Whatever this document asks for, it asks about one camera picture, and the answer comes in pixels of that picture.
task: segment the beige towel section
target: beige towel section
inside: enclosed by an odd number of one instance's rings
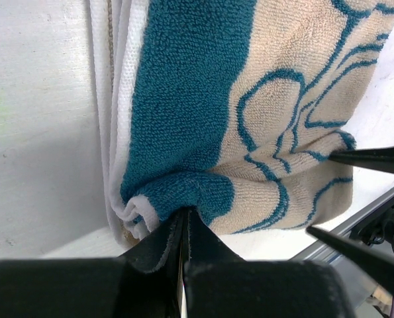
[[[381,3],[394,7],[394,1]],[[355,10],[373,11],[368,18],[361,19],[346,39],[335,62],[319,82],[304,94],[298,112],[304,105],[319,98],[349,65],[376,59],[379,52],[366,51],[349,57],[339,65],[351,49],[361,44],[383,43],[377,35],[389,33],[394,25],[394,15],[384,15],[373,9],[378,1],[347,1],[347,4]],[[331,0],[258,0],[246,65],[230,92],[229,124],[222,142],[221,159],[212,170],[228,176],[235,189],[232,211],[216,218],[211,224],[217,234],[231,233],[262,222],[278,204],[277,184],[267,182],[260,169],[244,160],[248,151],[238,133],[237,107],[240,98],[265,74],[281,68],[301,72],[305,85],[311,83],[328,63],[348,19],[333,6]],[[311,121],[347,121],[362,98],[373,71],[374,65],[371,65],[348,73],[317,105]],[[352,198],[352,184],[336,184],[325,190],[317,203],[312,201],[311,198],[332,179],[350,178],[352,168],[332,162],[319,164],[311,155],[302,153],[304,150],[315,150],[327,156],[333,150],[346,148],[340,135],[333,133],[336,128],[305,128],[304,121],[310,107],[301,113],[299,146],[296,153],[290,153],[293,133],[291,129],[286,131],[286,128],[299,92],[300,84],[296,81],[277,79],[268,82],[248,100],[244,111],[245,126],[259,147],[250,154],[251,158],[266,164],[278,178],[283,178],[289,194],[287,217],[274,224],[273,228],[304,223],[314,205],[317,214],[311,222],[325,222],[347,210]],[[279,160],[272,158],[276,140],[284,131],[283,145],[277,156],[290,163],[290,174]]]

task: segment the folded towel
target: folded towel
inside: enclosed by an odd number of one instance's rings
[[[344,212],[351,117],[394,0],[91,0],[107,214],[119,242],[196,205],[217,234]]]

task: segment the towel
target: towel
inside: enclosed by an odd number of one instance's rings
[[[91,0],[109,224],[142,239],[196,206],[216,234],[299,229],[349,207],[340,128],[394,0]]]

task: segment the blue line pattern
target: blue line pattern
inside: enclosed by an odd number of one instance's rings
[[[299,141],[298,141],[298,126],[299,122],[301,119],[301,114],[306,111],[307,109],[310,109],[307,118],[305,119],[304,125],[305,128],[311,129],[315,127],[324,127],[328,129],[333,129],[333,128],[338,128],[341,127],[342,125],[346,124],[346,121],[314,121],[311,122],[311,116],[319,103],[324,99],[326,94],[347,74],[349,74],[352,70],[355,70],[357,68],[365,68],[368,67],[372,64],[375,64],[377,62],[376,59],[374,60],[363,60],[361,62],[355,62],[353,64],[350,64],[348,67],[344,69],[344,71],[341,72],[341,74],[332,81],[332,83],[322,92],[322,94],[317,97],[315,100],[310,101],[306,105],[302,106],[300,108],[300,102],[302,98],[312,89],[318,82],[322,79],[322,77],[329,71],[329,69],[332,67],[332,65],[336,62],[336,59],[339,57],[348,37],[351,35],[352,31],[355,29],[355,27],[359,24],[359,22],[362,19],[368,18],[371,15],[372,10],[363,10],[363,11],[357,11],[353,10],[344,0],[331,0],[332,4],[336,9],[344,13],[348,18],[346,22],[346,26],[341,32],[340,38],[338,42],[336,43],[334,52],[331,54],[331,56],[328,59],[328,62],[324,66],[324,68],[315,76],[315,78],[310,82],[308,85],[305,85],[305,78],[304,75],[300,72],[296,72],[295,70],[292,69],[278,69],[276,71],[268,72],[261,80],[258,81],[258,83],[250,89],[246,94],[244,94],[239,102],[238,102],[238,107],[237,107],[237,119],[238,119],[238,134],[240,135],[240,138],[242,139],[242,142],[245,144],[247,151],[249,154],[247,154],[244,159],[245,161],[254,164],[262,173],[265,175],[266,180],[273,181],[277,184],[278,190],[279,190],[279,203],[273,213],[267,217],[266,219],[262,220],[261,222],[252,225],[250,227],[246,227],[245,229],[242,229],[240,231],[237,231],[237,233],[245,233],[245,232],[250,232],[250,231],[256,231],[260,229],[266,229],[278,221],[280,221],[284,216],[287,214],[287,210],[289,207],[289,194],[287,192],[286,187],[282,184],[281,180],[277,178],[275,173],[267,167],[266,164],[262,162],[257,162],[254,159],[251,158],[250,153],[255,151],[255,149],[258,148],[258,145],[254,141],[254,139],[251,137],[250,132],[248,129],[246,129],[245,124],[244,124],[244,111],[246,108],[247,101],[254,96],[254,94],[261,88],[263,85],[268,83],[269,81],[274,81],[277,79],[287,79],[291,81],[296,81],[300,84],[300,90],[299,90],[299,96],[297,98],[297,102],[293,108],[293,114],[291,117],[291,120],[289,124],[287,125],[286,129],[278,136],[277,142],[276,142],[276,150],[273,154],[273,158],[276,160],[279,160],[283,167],[285,168],[285,171],[290,174],[291,173],[291,166],[289,163],[282,159],[279,158],[278,155],[281,152],[282,144],[283,144],[283,136],[284,134],[291,129],[292,127],[292,133],[293,133],[293,143],[291,146],[291,153],[294,154],[296,149],[298,148]],[[384,15],[394,15],[394,7],[388,7],[387,5],[380,3],[373,8],[373,10],[378,10],[382,12]],[[377,36],[377,40],[383,40],[388,37],[388,34],[379,34]],[[342,66],[347,59],[349,59],[351,56],[362,53],[362,52],[367,52],[367,51],[372,51],[372,52],[379,52],[383,48],[383,44],[376,44],[376,43],[371,43],[371,44],[365,44],[365,45],[359,45],[349,51],[343,59],[340,61],[339,65],[337,68]],[[341,131],[336,131],[338,133],[344,143],[346,144],[348,149],[354,149],[355,141],[347,133],[341,132]],[[314,151],[303,151],[308,154],[310,154],[313,158],[317,159],[319,162],[325,161],[328,159],[328,156],[322,155],[318,152]],[[322,188],[316,195],[313,201],[313,210],[310,212],[309,216],[307,217],[307,220],[304,223],[301,223],[300,225],[297,225],[294,228],[302,227],[310,223],[312,218],[317,212],[317,203],[326,191],[330,189],[332,186],[335,184],[339,183],[348,183],[351,182],[352,178],[336,178],[333,179],[331,182],[329,182],[324,188]]]

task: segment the white table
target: white table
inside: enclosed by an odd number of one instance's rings
[[[0,0],[0,258],[116,256],[105,219],[87,0]],[[358,148],[394,145],[394,31],[346,129]],[[394,186],[355,169],[351,208]],[[303,231],[222,238],[247,259],[291,258]]]

